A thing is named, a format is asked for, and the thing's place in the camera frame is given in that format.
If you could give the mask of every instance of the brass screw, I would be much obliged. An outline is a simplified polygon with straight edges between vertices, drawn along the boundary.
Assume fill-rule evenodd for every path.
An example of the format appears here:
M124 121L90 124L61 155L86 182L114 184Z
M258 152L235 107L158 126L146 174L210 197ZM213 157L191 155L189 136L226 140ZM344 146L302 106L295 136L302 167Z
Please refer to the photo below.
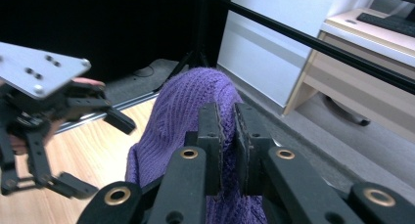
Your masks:
M285 149L281 149L277 151L277 157L284 158L284 159L293 159L296 155Z
M119 205L126 202L131 197L131 191L127 187L115 187L110 189L104 197L108 205Z
M367 200L380 206L394 206L396 204L391 195L378 189L367 188L363 190L363 195Z
M193 150L193 149L187 149L187 150L183 150L180 153L182 155L182 157L184 158L195 158L198 156L198 151Z

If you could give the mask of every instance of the metal mounting plate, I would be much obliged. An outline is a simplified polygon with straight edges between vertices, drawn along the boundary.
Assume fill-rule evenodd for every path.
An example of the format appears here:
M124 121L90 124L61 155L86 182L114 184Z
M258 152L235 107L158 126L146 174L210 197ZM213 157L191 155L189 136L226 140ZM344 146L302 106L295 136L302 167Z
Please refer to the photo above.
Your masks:
M91 68L89 61L0 42L0 79L44 99Z

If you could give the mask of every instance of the black metal rail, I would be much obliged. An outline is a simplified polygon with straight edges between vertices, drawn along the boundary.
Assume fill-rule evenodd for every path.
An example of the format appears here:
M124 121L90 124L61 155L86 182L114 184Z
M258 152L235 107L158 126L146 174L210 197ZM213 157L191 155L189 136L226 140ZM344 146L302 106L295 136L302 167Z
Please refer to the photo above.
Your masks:
M333 59L336 59L342 63L345 63L351 67L359 69L367 74L370 74L380 80L393 85L403 91L415 95L415 80L405 75L392 71L386 67L377 65L373 62L367 61L361 57L353 55L352 53L342 50L336 46L330 45L322 40L319 40L313 36L310 36L304 32L293 29L283 23L274 21L269 17L261 15L255 11L245 8L241 5L233 3L229 0L214 0L221 6L225 7L234 13L237 13L249 20L257 22L263 26L266 26L276 32L279 32L285 36L298 41L316 51L319 51Z

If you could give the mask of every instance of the purple sweater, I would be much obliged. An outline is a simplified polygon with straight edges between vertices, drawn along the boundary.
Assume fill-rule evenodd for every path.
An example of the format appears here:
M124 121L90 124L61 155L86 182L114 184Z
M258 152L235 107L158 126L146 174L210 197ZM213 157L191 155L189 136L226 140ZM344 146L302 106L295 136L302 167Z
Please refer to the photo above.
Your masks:
M241 97L231 80L212 68L193 68L165 83L142 138L128 154L126 181L144 187L162 176L172 153L183 147L185 133L198 130L199 108L211 102L219 106L225 142L223 189L207 197L207 223L266 223L261 197L241 196L238 189L233 105Z

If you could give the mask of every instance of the wooden floor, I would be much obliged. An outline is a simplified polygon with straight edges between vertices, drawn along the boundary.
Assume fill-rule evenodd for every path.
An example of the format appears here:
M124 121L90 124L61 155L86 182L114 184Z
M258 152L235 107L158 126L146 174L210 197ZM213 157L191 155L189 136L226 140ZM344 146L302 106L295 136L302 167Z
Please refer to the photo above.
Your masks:
M52 174L64 171L98 188L123 181L128 150L139 141L154 101L123 111L137 124L131 135L103 119L56 135L46 147ZM21 177L27 174L25 156L18 157L18 169ZM75 223L89 201L67 199L47 189L0 196L0 223Z

